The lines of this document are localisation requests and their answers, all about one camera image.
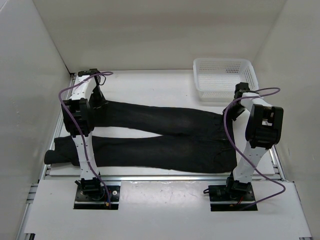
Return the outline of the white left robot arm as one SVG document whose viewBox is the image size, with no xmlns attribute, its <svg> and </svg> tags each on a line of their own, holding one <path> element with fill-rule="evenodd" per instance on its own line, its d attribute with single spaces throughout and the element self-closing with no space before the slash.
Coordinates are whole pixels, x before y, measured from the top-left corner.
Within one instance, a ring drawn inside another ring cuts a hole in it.
<svg viewBox="0 0 320 240">
<path fill-rule="evenodd" d="M 58 93 L 63 122 L 75 145 L 80 166 L 80 181 L 76 184 L 84 195 L 100 200 L 109 194 L 100 176 L 93 150 L 94 110 L 108 102 L 101 92 L 101 76 L 112 72 L 100 72 L 96 68 L 80 71 L 73 86 Z"/>
</svg>

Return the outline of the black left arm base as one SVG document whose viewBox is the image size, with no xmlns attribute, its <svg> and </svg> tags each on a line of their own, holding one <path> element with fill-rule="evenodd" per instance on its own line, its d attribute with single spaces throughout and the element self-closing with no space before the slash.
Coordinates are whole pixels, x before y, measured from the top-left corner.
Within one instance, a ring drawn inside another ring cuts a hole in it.
<svg viewBox="0 0 320 240">
<path fill-rule="evenodd" d="M 108 185 L 108 192 L 111 203 L 109 203 L 108 195 L 102 186 L 102 192 L 98 194 L 85 194 L 80 183 L 77 184 L 74 198 L 73 208 L 75 210 L 118 210 L 121 195 L 120 185 Z"/>
</svg>

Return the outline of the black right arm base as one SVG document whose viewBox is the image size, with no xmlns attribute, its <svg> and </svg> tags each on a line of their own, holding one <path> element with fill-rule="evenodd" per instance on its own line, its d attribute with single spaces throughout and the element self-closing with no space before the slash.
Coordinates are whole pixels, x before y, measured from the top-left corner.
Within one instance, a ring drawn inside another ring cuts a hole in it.
<svg viewBox="0 0 320 240">
<path fill-rule="evenodd" d="M 209 196 L 211 212 L 257 211 L 252 184 L 229 176 L 225 184 L 209 185 L 203 190 Z"/>
</svg>

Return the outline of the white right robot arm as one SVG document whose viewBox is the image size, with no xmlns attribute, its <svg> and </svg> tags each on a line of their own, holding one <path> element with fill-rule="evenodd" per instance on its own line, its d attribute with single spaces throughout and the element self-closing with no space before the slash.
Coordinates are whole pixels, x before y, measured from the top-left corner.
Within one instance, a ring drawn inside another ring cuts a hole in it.
<svg viewBox="0 0 320 240">
<path fill-rule="evenodd" d="M 245 111 L 249 111 L 249 118 L 245 128 L 246 145 L 244 152 L 241 152 L 229 134 L 228 121 L 235 121 Z M 227 138 L 241 155 L 224 188 L 230 200 L 236 200 L 250 190 L 252 176 L 260 160 L 281 139 L 283 117 L 282 107 L 267 103 L 258 90 L 250 90 L 247 82 L 235 86 L 234 100 L 223 111 Z"/>
</svg>

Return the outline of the black trousers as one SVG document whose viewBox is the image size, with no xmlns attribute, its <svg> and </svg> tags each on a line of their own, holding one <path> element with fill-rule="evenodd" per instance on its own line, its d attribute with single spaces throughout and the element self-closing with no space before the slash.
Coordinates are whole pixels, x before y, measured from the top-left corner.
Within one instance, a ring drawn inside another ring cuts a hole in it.
<svg viewBox="0 0 320 240">
<path fill-rule="evenodd" d="M 232 123 L 192 108 L 145 106 L 116 101 L 93 110 L 96 127 L 153 133 L 147 138 L 93 137 L 98 167 L 147 167 L 220 174 L 237 165 Z"/>
</svg>

